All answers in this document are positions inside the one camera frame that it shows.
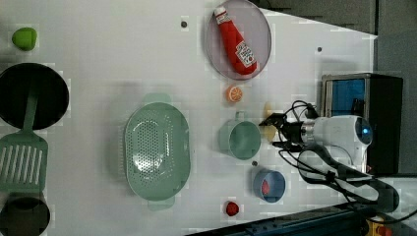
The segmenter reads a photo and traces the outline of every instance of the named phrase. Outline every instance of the red ketchup bottle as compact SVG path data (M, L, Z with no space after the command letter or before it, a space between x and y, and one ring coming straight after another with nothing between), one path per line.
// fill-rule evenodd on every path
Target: red ketchup bottle
M224 7L216 8L214 15L231 65L240 75L252 74L258 67L257 60L239 30L230 20L226 9Z

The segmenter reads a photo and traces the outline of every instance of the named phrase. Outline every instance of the spatula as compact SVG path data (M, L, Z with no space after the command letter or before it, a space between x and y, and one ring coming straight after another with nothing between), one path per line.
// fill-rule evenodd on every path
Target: spatula
M32 80L23 129L0 140L0 191L36 193L45 187L48 143L32 129L38 94Z

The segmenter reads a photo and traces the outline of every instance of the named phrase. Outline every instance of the white bottle cap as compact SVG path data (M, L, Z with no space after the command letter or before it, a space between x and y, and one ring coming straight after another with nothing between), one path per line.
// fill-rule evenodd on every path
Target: white bottle cap
M223 12L225 12L225 11L226 11L226 9L225 9L223 6L218 7L218 8L216 8L216 9L214 10L214 15L215 15L215 16L218 16L218 15L222 14L222 13L223 13Z

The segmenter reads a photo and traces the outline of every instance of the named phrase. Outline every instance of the green mug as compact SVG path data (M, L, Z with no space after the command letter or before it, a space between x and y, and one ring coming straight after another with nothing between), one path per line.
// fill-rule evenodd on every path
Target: green mug
M242 160L254 157L261 147L261 132L257 125L245 120L245 115L244 111L236 112L236 118L221 127L218 139L220 150Z

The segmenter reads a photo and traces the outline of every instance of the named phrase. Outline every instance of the blue bowl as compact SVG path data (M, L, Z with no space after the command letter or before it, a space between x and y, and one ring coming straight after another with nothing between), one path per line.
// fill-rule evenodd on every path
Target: blue bowl
M264 195L262 193L262 184L266 180L269 184L269 192ZM284 176L273 170L261 170L254 180L255 195L268 203L278 202L285 192L285 178Z

